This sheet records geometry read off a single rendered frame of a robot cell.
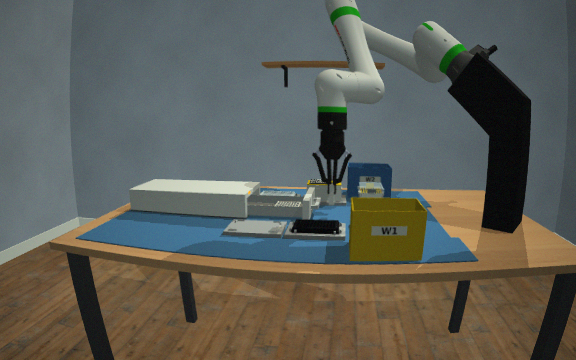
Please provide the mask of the olive yellow open bin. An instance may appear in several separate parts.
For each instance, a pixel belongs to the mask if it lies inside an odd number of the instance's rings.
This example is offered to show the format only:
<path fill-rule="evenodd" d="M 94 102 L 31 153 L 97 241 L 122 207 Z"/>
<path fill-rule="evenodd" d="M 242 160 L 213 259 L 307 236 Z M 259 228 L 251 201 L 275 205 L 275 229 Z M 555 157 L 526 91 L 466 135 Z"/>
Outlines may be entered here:
<path fill-rule="evenodd" d="M 351 197 L 351 215 L 350 261 L 422 260 L 427 210 L 417 198 Z"/>

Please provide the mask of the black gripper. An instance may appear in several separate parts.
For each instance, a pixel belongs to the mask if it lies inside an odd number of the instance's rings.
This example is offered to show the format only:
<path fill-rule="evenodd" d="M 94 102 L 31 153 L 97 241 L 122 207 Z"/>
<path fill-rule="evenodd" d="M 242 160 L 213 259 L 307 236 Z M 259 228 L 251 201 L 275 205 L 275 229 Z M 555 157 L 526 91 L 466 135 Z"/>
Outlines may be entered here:
<path fill-rule="evenodd" d="M 320 159 L 321 156 L 320 152 L 324 156 L 324 158 L 327 159 L 327 178 L 324 175 L 325 173 Z M 340 159 L 343 153 L 345 153 L 344 155 L 345 160 L 340 172 L 339 179 L 336 179 L 338 159 Z M 325 182 L 328 185 L 329 205 L 334 205 L 334 194 L 336 194 L 335 184 L 342 182 L 347 163 L 349 159 L 352 157 L 352 154 L 349 153 L 344 146 L 344 132 L 321 131 L 319 150 L 314 152 L 312 155 L 317 162 L 322 182 Z M 332 182 L 331 182 L 331 160 L 334 160 Z"/>

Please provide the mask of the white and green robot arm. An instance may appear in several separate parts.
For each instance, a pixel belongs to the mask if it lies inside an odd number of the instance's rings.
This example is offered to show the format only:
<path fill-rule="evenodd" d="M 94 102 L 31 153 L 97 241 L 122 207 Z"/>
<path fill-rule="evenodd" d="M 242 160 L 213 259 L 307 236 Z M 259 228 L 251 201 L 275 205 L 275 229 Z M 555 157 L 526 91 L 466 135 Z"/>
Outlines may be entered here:
<path fill-rule="evenodd" d="M 369 49 L 398 62 L 427 82 L 439 83 L 448 76 L 452 84 L 477 52 L 489 59 L 497 50 L 496 45 L 489 49 L 477 45 L 467 51 L 433 21 L 416 29 L 412 44 L 361 21 L 355 0 L 326 0 L 325 6 L 350 71 L 328 69 L 315 80 L 318 129 L 325 132 L 347 129 L 348 102 L 374 104 L 382 99 L 384 83 Z"/>

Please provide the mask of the blue flat mat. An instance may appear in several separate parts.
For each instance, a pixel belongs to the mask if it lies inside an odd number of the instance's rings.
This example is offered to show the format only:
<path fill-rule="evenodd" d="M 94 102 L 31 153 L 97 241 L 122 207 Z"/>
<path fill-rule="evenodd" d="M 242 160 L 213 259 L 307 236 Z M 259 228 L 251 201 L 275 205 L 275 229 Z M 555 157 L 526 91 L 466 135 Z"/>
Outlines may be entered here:
<path fill-rule="evenodd" d="M 320 205 L 310 220 L 346 223 L 345 240 L 284 239 L 290 222 L 299 217 L 249 216 L 246 220 L 287 221 L 282 238 L 223 235 L 234 218 L 200 217 L 127 211 L 76 239 L 156 251 L 284 263 L 307 264 L 427 264 L 479 261 L 459 237 L 450 237 L 427 208 L 432 206 L 418 191 L 391 191 L 391 198 L 417 198 L 427 210 L 422 260 L 350 261 L 351 198 L 346 206 Z"/>

